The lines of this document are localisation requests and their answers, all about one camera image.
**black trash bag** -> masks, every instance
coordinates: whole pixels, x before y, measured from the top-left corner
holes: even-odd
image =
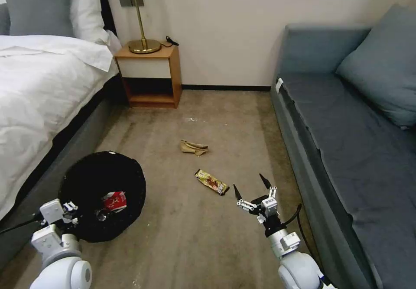
[[[127,207],[109,212],[102,200],[109,192],[124,192]],[[62,204],[78,206],[78,224],[66,233],[92,243],[109,241],[139,217],[146,180],[136,160],[114,152],[93,153],[66,172],[58,197]]]

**wooden nightstand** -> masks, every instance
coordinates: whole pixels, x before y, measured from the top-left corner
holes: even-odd
[[[125,45],[114,56],[130,107],[177,108],[182,94],[177,46],[134,54]]]

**sofa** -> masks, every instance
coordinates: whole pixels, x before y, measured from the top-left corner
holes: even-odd
[[[340,289],[414,288],[416,132],[336,74],[370,30],[286,26],[271,99],[325,274]]]

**power cord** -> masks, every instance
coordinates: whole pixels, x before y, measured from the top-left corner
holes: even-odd
[[[299,205],[298,205],[298,208],[299,208],[299,211],[300,211],[300,209],[302,209],[302,204],[299,204]],[[313,253],[312,253],[311,247],[309,246],[308,240],[306,239],[306,237],[305,237],[305,233],[303,232],[302,225],[300,224],[300,212],[298,212],[298,213],[296,214],[296,219],[297,219],[297,222],[298,222],[298,226],[299,226],[300,234],[302,235],[302,238],[303,238],[303,241],[305,242],[306,248],[308,248],[309,253],[311,254],[311,257],[315,260],[315,262],[318,262],[318,261],[316,260],[315,256],[314,256],[314,255],[313,255]]]
[[[170,36],[166,36],[166,41],[167,41],[167,42],[169,42],[169,43],[170,43],[170,45],[166,45],[166,44],[161,43],[164,47],[171,47],[171,46],[174,46],[174,45],[179,46],[179,43],[177,43],[177,42],[173,41],[173,40],[170,38]]]
[[[20,228],[20,227],[22,227],[22,226],[25,226],[25,225],[27,225],[27,224],[30,224],[30,223],[33,223],[33,222],[38,222],[38,221],[41,221],[42,219],[43,219],[43,218],[42,218],[42,214],[41,214],[40,212],[38,212],[37,214],[35,214],[35,215],[33,216],[33,218],[32,218],[31,220],[28,220],[28,221],[26,221],[26,222],[23,222],[23,223],[17,224],[16,226],[9,227],[9,228],[6,228],[5,230],[0,231],[0,235],[5,234],[5,233],[7,233],[7,232],[9,232],[9,231],[15,230],[15,229],[17,229],[17,228]]]
[[[297,219],[298,222],[298,226],[299,226],[299,230],[300,230],[300,234],[302,235],[302,239],[305,242],[306,247],[309,250],[309,253],[311,254],[311,257],[315,260],[315,262],[317,262],[315,256],[313,255],[312,251],[311,251],[311,247],[309,246],[309,243],[305,237],[305,233],[303,232],[303,228],[302,225],[300,224],[300,211],[302,210],[302,204],[298,204],[298,207],[296,208],[296,212],[294,213],[294,215],[292,215],[292,217],[287,220],[286,222],[283,223],[284,226],[287,226],[287,224],[291,223],[295,218]]]

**stained carpet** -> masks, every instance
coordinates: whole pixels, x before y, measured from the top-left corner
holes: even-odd
[[[181,139],[210,151],[181,153]],[[201,168],[251,200],[266,193],[262,173],[278,188],[282,218],[292,215],[301,198],[269,93],[184,91],[176,110],[123,108],[98,150],[136,159],[147,197],[141,216],[118,238],[82,242],[92,288],[283,288],[279,262],[256,217],[236,207],[232,189],[221,197],[194,177]],[[301,216],[313,244],[304,211]],[[300,235],[296,222],[289,231]],[[300,250],[308,252],[304,244]],[[40,267],[27,245],[1,273],[0,287],[27,289]]]

